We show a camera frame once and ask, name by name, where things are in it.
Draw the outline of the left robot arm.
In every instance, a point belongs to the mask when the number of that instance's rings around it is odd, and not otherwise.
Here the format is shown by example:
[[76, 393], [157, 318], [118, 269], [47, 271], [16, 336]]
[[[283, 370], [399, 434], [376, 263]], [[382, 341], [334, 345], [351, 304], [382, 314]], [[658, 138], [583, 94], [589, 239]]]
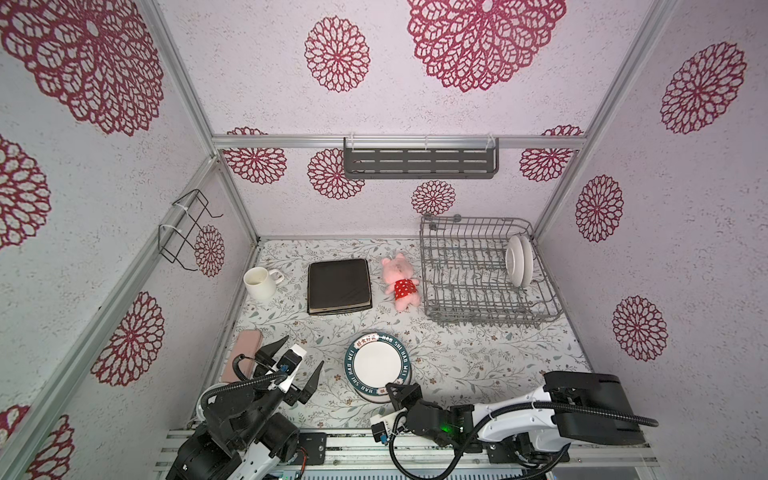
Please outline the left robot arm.
[[236, 355], [231, 366], [237, 380], [200, 395], [203, 420], [179, 447], [168, 479], [275, 479], [280, 465], [297, 465], [291, 477], [301, 479], [307, 466], [323, 462], [327, 436], [302, 434], [278, 408], [307, 404], [324, 364], [298, 387], [295, 379], [307, 351], [295, 344], [276, 358], [287, 341], [283, 337], [254, 354]]

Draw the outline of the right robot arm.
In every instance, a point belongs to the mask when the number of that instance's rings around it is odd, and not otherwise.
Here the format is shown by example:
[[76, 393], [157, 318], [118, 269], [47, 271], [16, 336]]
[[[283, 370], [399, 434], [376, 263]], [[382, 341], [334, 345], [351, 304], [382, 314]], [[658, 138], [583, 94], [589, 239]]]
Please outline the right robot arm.
[[538, 466], [564, 446], [586, 442], [634, 446], [645, 442], [620, 379], [611, 374], [552, 371], [534, 391], [496, 403], [442, 407], [419, 384], [386, 386], [394, 411], [370, 419], [375, 442], [411, 433], [439, 447], [468, 453], [498, 449], [498, 459]]

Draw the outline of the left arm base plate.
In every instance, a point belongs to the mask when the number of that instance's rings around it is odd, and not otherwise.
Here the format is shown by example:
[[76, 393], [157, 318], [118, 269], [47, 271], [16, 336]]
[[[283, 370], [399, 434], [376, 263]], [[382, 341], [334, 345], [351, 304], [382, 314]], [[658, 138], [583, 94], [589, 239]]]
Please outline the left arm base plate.
[[325, 464], [328, 434], [326, 432], [300, 432], [297, 449], [289, 462], [295, 466], [319, 466]]

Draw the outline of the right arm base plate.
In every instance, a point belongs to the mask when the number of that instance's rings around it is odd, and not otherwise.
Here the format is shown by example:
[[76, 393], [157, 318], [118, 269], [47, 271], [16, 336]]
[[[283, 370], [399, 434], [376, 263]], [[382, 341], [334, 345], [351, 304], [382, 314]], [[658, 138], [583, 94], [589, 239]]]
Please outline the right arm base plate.
[[553, 444], [536, 446], [535, 440], [538, 437], [534, 434], [520, 433], [499, 442], [486, 442], [484, 446], [491, 464], [514, 463], [532, 469], [550, 462], [568, 445], [568, 442], [555, 440]]

